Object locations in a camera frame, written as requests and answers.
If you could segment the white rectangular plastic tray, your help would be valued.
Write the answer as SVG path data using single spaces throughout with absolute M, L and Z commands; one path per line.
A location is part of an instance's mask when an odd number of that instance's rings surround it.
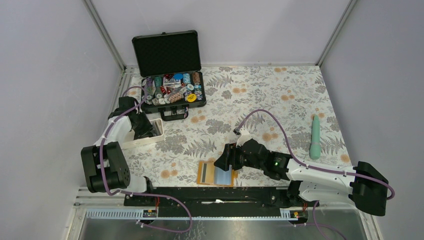
M 121 145 L 123 150 L 131 149 L 136 147 L 141 147 L 149 144 L 154 144 L 165 139 L 165 134 L 163 130 L 163 121 L 160 118 L 150 120 L 150 123 L 153 127 L 152 136 L 135 138 L 135 131 L 131 130 L 124 138 L 124 142 Z

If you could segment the orange leather card holder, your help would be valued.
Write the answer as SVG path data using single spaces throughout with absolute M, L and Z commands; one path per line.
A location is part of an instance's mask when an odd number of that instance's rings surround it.
M 198 164 L 197 179 L 198 185 L 233 187 L 235 171 L 232 166 L 228 171 L 216 167 L 212 161 L 200 161 Z

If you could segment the light blue card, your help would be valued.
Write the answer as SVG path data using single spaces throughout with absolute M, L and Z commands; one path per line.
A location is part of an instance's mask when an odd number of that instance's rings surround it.
M 231 165 L 229 170 L 227 171 L 222 170 L 221 168 L 215 166 L 213 183 L 215 185 L 220 185 L 220 186 L 232 186 L 233 185 L 233 170 L 231 168 Z

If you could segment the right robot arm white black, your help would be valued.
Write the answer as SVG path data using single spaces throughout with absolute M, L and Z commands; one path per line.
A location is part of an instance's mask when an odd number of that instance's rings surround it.
M 284 206 L 312 206 L 319 202 L 340 202 L 355 206 L 370 215 L 386 214 L 388 180 L 371 164 L 356 166 L 312 166 L 294 157 L 266 149 L 254 139 L 240 145 L 228 143 L 214 166 L 227 172 L 249 167 L 261 170 L 270 179 L 289 181 L 281 202 Z

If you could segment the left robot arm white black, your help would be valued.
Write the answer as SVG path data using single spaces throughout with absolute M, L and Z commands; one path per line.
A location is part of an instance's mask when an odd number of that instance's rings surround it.
M 80 152 L 86 185 L 91 193 L 108 193 L 130 186 L 131 173 L 122 150 L 129 133 L 133 133 L 134 140 L 156 135 L 146 114 L 140 110 L 139 102 L 134 97 L 124 96 L 109 114 L 101 137 Z

